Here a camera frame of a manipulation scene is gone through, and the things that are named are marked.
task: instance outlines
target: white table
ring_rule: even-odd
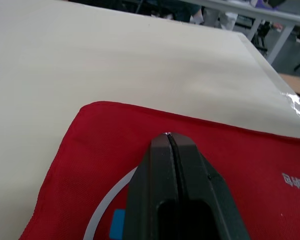
[[[270,50],[266,59],[270,64],[273,63],[274,59],[278,55],[279,51],[283,47],[286,39],[290,35],[295,25],[300,26],[300,15],[294,15],[289,13],[283,13],[280,11],[272,11],[261,8],[255,8],[250,5],[249,2],[238,2],[238,1],[224,1],[224,0],[182,0],[183,2],[194,3],[202,5],[212,9],[218,9],[223,12],[233,12],[243,16],[255,18],[253,26],[247,36],[249,40],[252,40],[254,34],[256,33],[261,20],[266,20],[270,22],[281,23],[284,25],[280,37],[277,42]]]
[[[22,233],[83,105],[116,101],[300,138],[294,98],[241,34],[64,1],[0,0],[0,240]]]

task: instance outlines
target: table leg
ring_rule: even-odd
[[[293,25],[285,26],[285,28],[281,32],[278,41],[275,43],[273,49],[270,51],[269,55],[266,58],[267,61],[269,62],[269,64],[273,63],[275,57],[278,55],[278,53],[281,50],[281,48],[282,48],[283,44],[285,43],[286,39],[288,38],[288,36],[292,32],[293,27],[294,27]]]
[[[261,23],[261,19],[257,18],[257,19],[254,20],[254,23],[253,23],[253,25],[252,25],[252,27],[250,29],[250,32],[249,32],[249,34],[247,36],[247,38],[249,39],[249,41],[252,40],[254,34],[258,30],[258,27],[259,27],[260,23]]]

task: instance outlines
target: cardboard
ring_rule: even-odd
[[[290,86],[290,88],[292,88],[292,90],[300,97],[300,77],[287,75],[287,74],[279,74],[279,75]]]

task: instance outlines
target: red cloth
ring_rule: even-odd
[[[115,102],[81,108],[41,187],[21,240],[81,240],[105,194],[161,133],[190,137],[225,178],[252,240],[300,240],[300,139]],[[282,173],[287,174],[284,180]],[[94,239],[109,239],[111,202]]]

